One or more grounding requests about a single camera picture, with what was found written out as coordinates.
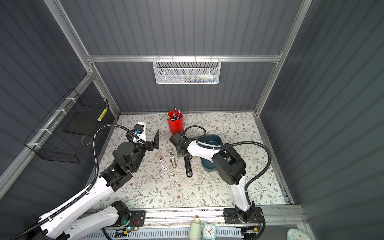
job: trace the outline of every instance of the red cup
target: red cup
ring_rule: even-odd
[[[174,117],[174,113],[175,111],[170,111],[168,113],[168,116],[172,119]],[[171,121],[169,119],[168,120],[168,125],[169,125],[169,131],[172,133],[172,134],[175,134],[175,133],[180,133],[182,131],[184,131],[184,123],[183,123],[183,113],[180,112],[180,118],[178,120],[175,120],[175,121]]]

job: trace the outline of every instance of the blue plastic basin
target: blue plastic basin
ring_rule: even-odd
[[[209,134],[204,137],[199,138],[199,142],[211,144],[211,145],[223,145],[223,142],[221,141],[221,138],[217,136],[216,134]],[[216,171],[215,165],[205,158],[200,158],[201,165],[203,166],[204,170],[207,172],[213,172]]]

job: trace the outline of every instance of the alarm clock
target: alarm clock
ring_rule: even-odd
[[[216,225],[204,223],[203,226],[203,238],[216,239]]]
[[[307,233],[291,228],[287,232],[287,240],[311,240]]]

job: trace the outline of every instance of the gray corrugated wall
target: gray corrugated wall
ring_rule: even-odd
[[[86,72],[43,1],[0,1],[0,173]]]
[[[222,63],[218,84],[157,84],[152,63],[96,63],[122,112],[253,110],[274,63]]]
[[[91,55],[273,55],[299,0],[61,1]]]
[[[275,55],[300,0],[61,1],[91,55]],[[150,63],[95,63],[121,112],[253,110],[273,63],[222,63],[219,84],[159,85]]]
[[[83,94],[101,97],[93,83]],[[110,111],[104,118],[109,123],[114,121]],[[98,153],[108,133],[109,129],[100,131],[96,143]],[[87,156],[79,164],[45,161],[35,156],[0,199],[0,239],[10,239],[22,232],[22,224],[27,217],[32,214],[39,217],[82,190],[94,167],[92,145],[88,146]]]
[[[24,148],[28,135],[86,71],[42,0],[0,1],[0,36],[2,173]],[[100,96],[94,84],[84,94]],[[100,136],[99,149],[107,134],[108,130]],[[92,159],[74,164],[34,157],[0,199],[0,239],[22,231],[24,218],[72,197],[92,169]]]
[[[314,1],[261,118],[318,239],[384,239],[384,1]]]

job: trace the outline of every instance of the floral tablecloth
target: floral tablecloth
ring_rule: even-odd
[[[217,172],[206,172],[200,158],[191,160],[193,176],[185,174],[184,159],[178,158],[176,149],[170,143],[171,133],[164,114],[130,114],[121,115],[117,124],[132,129],[137,122],[147,124],[146,137],[152,141],[156,131],[160,130],[160,148],[146,152],[142,164],[133,178],[109,198],[99,201],[93,209],[103,209],[111,203],[122,200],[131,209],[164,208],[164,207],[208,207],[231,206],[235,204],[231,187],[226,184]],[[261,142],[252,113],[198,113],[184,114],[184,127],[200,125],[207,134],[217,134],[223,143],[238,141]],[[112,162],[112,152],[119,144],[126,142],[125,131],[115,128],[104,156],[100,162],[103,171]],[[201,135],[198,128],[186,132],[188,137]],[[265,151],[254,145],[240,145],[235,149],[247,164],[247,180],[259,173],[265,166]],[[170,163],[168,152],[173,151],[177,160],[174,169]],[[158,154],[167,161],[168,169],[163,170]],[[285,204],[281,190],[272,167],[254,181],[248,188],[248,194],[256,205]]]

